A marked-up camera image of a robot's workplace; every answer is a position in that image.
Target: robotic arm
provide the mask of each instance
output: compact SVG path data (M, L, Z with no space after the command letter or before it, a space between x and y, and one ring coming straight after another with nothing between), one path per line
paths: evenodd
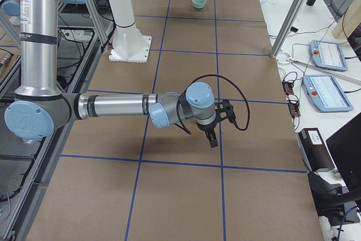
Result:
M150 115L157 128L194 117L216 147L217 123L229 119L236 125L233 106L227 100L215 103L211 88L203 82L193 83L181 95L62 93L56 87L59 1L63 0L20 0L21 85L15 90L16 101L5 112L6 125L18 137L40 139L68 122L88 117Z

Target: white stand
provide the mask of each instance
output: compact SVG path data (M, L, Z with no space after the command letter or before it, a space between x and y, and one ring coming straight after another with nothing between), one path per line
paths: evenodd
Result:
M117 24L109 60L147 62L152 37L143 36L137 29L131 0L109 0L109 2Z

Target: white label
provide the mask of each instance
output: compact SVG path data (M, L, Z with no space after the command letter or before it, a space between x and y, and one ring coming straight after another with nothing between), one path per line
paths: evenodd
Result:
M315 130L309 130L309 135L313 145L322 145L320 135Z
M20 22L22 24L31 24L31 1L20 0Z

